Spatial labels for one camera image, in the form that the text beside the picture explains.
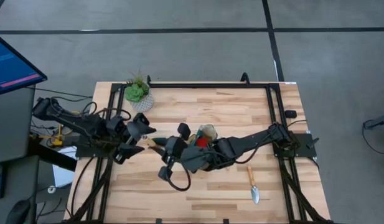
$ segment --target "mouse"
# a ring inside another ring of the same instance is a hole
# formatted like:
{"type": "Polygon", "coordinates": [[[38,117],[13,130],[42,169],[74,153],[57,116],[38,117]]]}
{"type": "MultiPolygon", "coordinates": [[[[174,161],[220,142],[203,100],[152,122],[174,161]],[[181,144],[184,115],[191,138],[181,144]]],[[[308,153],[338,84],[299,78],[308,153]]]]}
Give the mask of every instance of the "mouse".
{"type": "Polygon", "coordinates": [[[20,200],[16,202],[6,217],[6,224],[23,224],[30,210],[30,201],[20,200]]]}

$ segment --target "yellow handle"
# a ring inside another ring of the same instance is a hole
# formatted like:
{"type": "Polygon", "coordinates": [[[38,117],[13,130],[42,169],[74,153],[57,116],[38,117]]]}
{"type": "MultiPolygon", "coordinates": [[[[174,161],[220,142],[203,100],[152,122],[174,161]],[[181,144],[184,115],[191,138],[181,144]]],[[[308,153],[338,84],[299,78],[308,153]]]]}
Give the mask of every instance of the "yellow handle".
{"type": "Polygon", "coordinates": [[[255,181],[254,181],[253,171],[251,170],[250,165],[247,165],[247,171],[248,171],[248,176],[250,177],[250,184],[251,186],[254,186],[255,181]]]}

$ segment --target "potted plant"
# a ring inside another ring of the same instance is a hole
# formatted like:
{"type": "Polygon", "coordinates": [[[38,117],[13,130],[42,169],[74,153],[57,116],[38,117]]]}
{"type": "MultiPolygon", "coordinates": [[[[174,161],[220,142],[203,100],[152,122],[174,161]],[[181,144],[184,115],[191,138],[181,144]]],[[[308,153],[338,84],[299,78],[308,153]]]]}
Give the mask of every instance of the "potted plant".
{"type": "Polygon", "coordinates": [[[151,89],[148,84],[143,82],[143,76],[139,72],[134,79],[128,82],[128,86],[125,88],[125,98],[137,112],[150,110],[154,104],[151,89]]]}

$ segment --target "white paper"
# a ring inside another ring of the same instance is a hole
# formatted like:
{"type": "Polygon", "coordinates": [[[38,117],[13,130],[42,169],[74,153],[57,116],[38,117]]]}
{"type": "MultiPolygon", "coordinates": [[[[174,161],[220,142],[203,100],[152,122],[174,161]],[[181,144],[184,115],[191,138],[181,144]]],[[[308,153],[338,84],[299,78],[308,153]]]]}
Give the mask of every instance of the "white paper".
{"type": "MultiPolygon", "coordinates": [[[[72,146],[72,147],[63,148],[63,149],[59,150],[58,152],[63,154],[63,155],[66,155],[68,157],[71,157],[73,159],[77,159],[75,157],[75,151],[76,150],[77,150],[77,148],[75,146],[72,146]]],[[[67,184],[70,184],[71,182],[73,182],[73,178],[74,178],[74,172],[73,171],[60,168],[59,166],[56,166],[56,165],[52,165],[52,168],[54,170],[54,178],[55,178],[55,186],[56,187],[63,187],[64,185],[67,185],[67,184]]]]}

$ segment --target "gray floor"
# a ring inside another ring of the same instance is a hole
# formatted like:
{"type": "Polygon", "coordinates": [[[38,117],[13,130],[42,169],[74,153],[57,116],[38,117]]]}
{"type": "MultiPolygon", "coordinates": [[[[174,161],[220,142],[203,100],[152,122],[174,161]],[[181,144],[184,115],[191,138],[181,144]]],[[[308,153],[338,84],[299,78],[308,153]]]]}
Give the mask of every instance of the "gray floor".
{"type": "MultiPolygon", "coordinates": [[[[269,7],[274,27],[384,27],[384,0],[270,0],[269,7]]],[[[6,0],[0,10],[0,30],[265,26],[256,0],[6,0]]],[[[2,37],[47,74],[37,87],[83,95],[92,95],[97,81],[125,80],[138,69],[163,81],[238,80],[243,72],[254,81],[276,80],[267,33],[2,37]]],[[[384,114],[384,32],[277,33],[276,40],[284,79],[299,84],[309,128],[321,139],[317,152],[332,219],[384,223],[384,156],[362,138],[362,122],[384,114]]],[[[384,128],[366,134],[384,151],[384,128]]],[[[53,177],[48,164],[41,167],[45,187],[53,177]]],[[[39,201],[48,200],[49,211],[62,197],[63,209],[67,195],[68,189],[43,193],[39,201]]]]}

